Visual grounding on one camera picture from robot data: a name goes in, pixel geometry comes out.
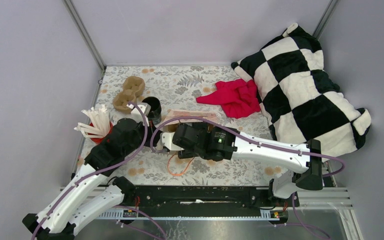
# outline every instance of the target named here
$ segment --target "pink cloth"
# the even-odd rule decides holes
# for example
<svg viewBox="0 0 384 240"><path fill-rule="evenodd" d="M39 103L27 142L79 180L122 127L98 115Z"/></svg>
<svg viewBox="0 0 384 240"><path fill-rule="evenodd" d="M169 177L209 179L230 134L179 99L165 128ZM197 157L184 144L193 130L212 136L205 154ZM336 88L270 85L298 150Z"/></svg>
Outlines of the pink cloth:
<svg viewBox="0 0 384 240"><path fill-rule="evenodd" d="M254 80L218 81L217 90L210 95L196 98L199 104L221 105L229 118L240 119L260 111L257 85Z"/></svg>

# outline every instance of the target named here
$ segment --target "black cup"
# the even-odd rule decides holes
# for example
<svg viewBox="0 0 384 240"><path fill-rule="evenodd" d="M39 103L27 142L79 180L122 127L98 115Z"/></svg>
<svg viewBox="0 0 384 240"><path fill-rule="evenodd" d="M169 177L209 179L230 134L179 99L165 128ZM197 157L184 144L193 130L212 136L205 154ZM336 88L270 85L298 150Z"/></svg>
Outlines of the black cup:
<svg viewBox="0 0 384 240"><path fill-rule="evenodd" d="M146 103L151 107L151 110L148 113L149 123L152 125L157 125L161 123L161 103L158 98L154 96L149 96L142 100L142 103Z"/></svg>

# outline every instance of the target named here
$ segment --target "black and white pillow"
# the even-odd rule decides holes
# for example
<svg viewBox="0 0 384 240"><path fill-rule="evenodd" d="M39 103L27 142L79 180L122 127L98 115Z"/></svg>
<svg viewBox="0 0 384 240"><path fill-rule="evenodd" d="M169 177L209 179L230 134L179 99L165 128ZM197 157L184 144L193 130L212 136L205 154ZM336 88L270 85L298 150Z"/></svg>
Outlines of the black and white pillow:
<svg viewBox="0 0 384 240"><path fill-rule="evenodd" d="M344 98L323 70L319 41L297 23L231 67L242 79L254 79L274 140L298 144L317 139L322 152L334 157L365 144L369 112L356 110Z"/></svg>

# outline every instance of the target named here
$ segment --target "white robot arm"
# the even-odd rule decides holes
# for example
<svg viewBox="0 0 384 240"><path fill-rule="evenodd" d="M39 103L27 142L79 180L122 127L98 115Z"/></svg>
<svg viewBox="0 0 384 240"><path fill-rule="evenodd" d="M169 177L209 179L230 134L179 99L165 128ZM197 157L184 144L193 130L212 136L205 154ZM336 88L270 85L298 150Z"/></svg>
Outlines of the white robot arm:
<svg viewBox="0 0 384 240"><path fill-rule="evenodd" d="M39 213L28 214L23 219L24 225L33 233L40 221L46 218L36 235L38 240L72 240L82 228L101 213L126 202L126 199L131 200L132 196L128 190L131 186L117 183L81 205L89 193L113 171L93 175L78 182L80 178L90 173L121 162L139 146L144 134L143 128L139 118L136 120L123 118L118 121L112 133L92 149L85 159L85 165L80 168L60 195ZM237 131L237 133L259 143L298 150L301 153L311 151L320 153L320 142L314 140L303 144L287 144L254 137L244 132ZM323 187L321 159L251 144L217 127L208 130L182 123L175 133L162 133L161 142L169 150L180 151L179 158L199 156L214 161L245 159L276 164L289 169L281 177L270 182L268 190L270 198L286 200L298 189L321 190ZM66 196L53 212L47 215L49 209L63 195Z"/></svg>

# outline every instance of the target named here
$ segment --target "gray wall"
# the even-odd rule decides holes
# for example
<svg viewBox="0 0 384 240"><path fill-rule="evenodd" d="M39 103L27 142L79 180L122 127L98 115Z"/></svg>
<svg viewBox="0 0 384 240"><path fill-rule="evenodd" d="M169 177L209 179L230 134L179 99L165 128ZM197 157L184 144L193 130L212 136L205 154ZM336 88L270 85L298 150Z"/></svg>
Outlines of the gray wall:
<svg viewBox="0 0 384 240"><path fill-rule="evenodd" d="M107 65L230 64L297 22L312 33L329 0L74 0Z"/></svg>
<svg viewBox="0 0 384 240"><path fill-rule="evenodd" d="M324 30L326 71L372 126L366 145L345 157L348 187L365 240L384 239L384 1L341 1Z"/></svg>
<svg viewBox="0 0 384 240"><path fill-rule="evenodd" d="M62 1L0 1L0 240L68 182L99 77Z"/></svg>

